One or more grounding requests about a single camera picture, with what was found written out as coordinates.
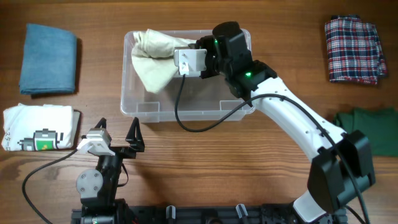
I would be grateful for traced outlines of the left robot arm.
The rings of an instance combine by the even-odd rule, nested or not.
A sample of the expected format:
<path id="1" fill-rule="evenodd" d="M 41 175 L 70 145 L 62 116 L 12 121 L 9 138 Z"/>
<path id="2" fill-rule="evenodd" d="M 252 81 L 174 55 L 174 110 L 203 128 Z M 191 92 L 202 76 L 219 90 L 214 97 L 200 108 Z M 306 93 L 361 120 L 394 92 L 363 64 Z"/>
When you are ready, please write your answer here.
<path id="1" fill-rule="evenodd" d="M 138 223 L 138 218 L 123 198 L 117 199 L 116 192 L 125 184 L 119 183 L 122 171 L 126 171 L 124 159 L 135 159 L 138 152 L 144 152 L 145 144 L 139 119 L 134 118 L 126 135 L 127 146 L 112 146 L 111 136 L 106 129 L 106 119 L 82 136 L 78 152 L 98 157 L 94 169 L 84 170 L 76 180 L 80 194 L 81 209 L 73 210 L 71 223 L 116 224 Z"/>

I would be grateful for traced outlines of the beige cloth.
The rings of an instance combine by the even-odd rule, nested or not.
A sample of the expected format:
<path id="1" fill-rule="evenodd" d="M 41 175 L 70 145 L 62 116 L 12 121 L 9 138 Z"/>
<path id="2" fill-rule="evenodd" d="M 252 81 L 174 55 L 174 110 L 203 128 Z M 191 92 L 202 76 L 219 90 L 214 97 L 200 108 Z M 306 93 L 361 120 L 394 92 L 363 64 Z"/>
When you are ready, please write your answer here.
<path id="1" fill-rule="evenodd" d="M 172 37 L 162 32 L 148 29 L 133 33 L 135 44 L 131 50 L 133 67 L 146 91 L 158 94 L 177 73 L 174 64 L 174 50 L 187 47 L 196 41 Z"/>

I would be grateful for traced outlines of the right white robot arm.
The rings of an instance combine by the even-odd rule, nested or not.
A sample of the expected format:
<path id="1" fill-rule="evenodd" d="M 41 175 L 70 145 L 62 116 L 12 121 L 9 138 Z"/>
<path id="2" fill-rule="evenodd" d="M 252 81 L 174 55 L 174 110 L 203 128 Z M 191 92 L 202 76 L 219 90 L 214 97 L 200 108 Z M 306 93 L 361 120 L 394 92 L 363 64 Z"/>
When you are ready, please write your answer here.
<path id="1" fill-rule="evenodd" d="M 375 184 L 369 139 L 347 133 L 298 99 L 276 72 L 254 60 L 239 24 L 217 25 L 210 35 L 175 50 L 179 74 L 221 75 L 230 92 L 278 124 L 309 159 L 307 191 L 292 204 L 291 222 L 313 223 L 346 208 Z"/>

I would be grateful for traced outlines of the dark green cloth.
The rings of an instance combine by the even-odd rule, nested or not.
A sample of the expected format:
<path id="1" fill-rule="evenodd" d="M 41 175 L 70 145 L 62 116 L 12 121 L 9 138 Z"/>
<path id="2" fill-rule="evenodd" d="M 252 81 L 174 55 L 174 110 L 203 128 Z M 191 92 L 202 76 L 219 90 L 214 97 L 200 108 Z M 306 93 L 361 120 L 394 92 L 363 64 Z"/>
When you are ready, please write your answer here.
<path id="1" fill-rule="evenodd" d="M 335 114 L 333 124 L 347 133 L 361 131 L 368 137 L 373 155 L 397 157 L 397 111 L 394 108 L 376 111 L 354 108 L 349 113 Z"/>

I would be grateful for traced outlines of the red plaid cloth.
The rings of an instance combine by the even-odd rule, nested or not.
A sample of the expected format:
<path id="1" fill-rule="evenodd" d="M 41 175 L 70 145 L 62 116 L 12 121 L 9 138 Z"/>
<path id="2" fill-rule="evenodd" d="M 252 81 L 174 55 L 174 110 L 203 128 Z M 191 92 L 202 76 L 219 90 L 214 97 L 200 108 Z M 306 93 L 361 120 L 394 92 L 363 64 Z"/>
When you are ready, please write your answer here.
<path id="1" fill-rule="evenodd" d="M 329 81 L 376 85 L 388 76 L 376 26 L 358 15 L 335 15 L 325 23 Z"/>

